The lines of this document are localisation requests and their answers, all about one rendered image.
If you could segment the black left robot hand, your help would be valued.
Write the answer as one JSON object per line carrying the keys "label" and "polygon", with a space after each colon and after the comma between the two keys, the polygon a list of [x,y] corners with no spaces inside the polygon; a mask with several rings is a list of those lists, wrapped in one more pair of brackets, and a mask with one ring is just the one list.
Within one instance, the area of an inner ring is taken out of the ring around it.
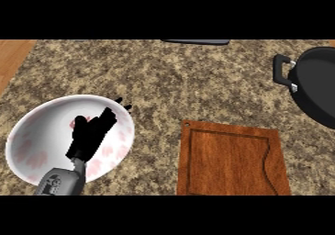
{"label": "black left robot hand", "polygon": [[76,117],[73,143],[65,153],[70,160],[74,158],[83,162],[90,160],[115,123],[117,117],[108,107],[105,107],[101,116],[92,120],[83,116]]}

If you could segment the white bowl with pink spots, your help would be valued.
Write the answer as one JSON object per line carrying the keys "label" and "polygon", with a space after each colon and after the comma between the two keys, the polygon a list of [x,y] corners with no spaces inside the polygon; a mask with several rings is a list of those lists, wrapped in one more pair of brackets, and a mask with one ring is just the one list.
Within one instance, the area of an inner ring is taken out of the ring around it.
{"label": "white bowl with pink spots", "polygon": [[14,174],[37,185],[52,168],[74,169],[65,157],[73,142],[74,119],[99,117],[105,108],[117,122],[87,161],[86,182],[102,177],[127,156],[135,140],[135,123],[124,107],[99,95],[68,95],[33,108],[15,124],[6,141],[6,161]]}

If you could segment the brown wooden cutting board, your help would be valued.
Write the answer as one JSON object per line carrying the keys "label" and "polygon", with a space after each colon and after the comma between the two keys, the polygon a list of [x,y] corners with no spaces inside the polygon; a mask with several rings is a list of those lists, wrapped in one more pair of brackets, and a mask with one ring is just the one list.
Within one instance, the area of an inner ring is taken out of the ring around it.
{"label": "brown wooden cutting board", "polygon": [[286,196],[291,188],[278,131],[185,120],[176,192]]}

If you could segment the dark grey flat object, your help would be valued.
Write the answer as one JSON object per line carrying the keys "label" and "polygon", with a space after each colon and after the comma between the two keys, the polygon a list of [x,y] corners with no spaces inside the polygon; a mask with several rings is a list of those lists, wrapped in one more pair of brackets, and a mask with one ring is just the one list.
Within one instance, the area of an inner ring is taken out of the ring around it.
{"label": "dark grey flat object", "polygon": [[163,39],[161,41],[180,44],[223,46],[227,45],[230,39]]}

